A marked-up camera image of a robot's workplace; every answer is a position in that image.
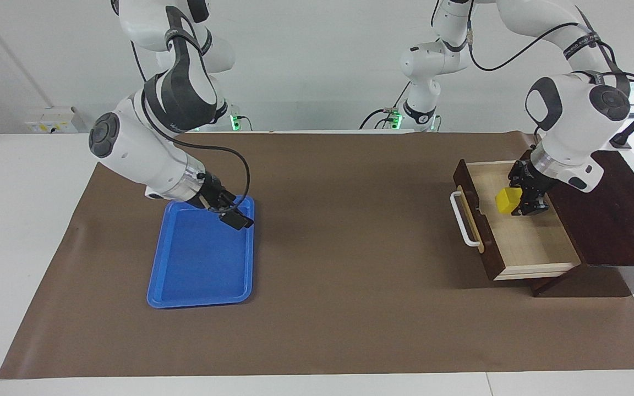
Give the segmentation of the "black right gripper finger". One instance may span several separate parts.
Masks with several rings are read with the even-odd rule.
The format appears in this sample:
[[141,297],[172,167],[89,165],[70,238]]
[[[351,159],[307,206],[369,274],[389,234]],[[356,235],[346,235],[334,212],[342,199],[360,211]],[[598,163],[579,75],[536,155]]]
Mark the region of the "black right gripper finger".
[[254,225],[254,220],[245,216],[238,208],[219,214],[219,219],[236,230],[249,229]]

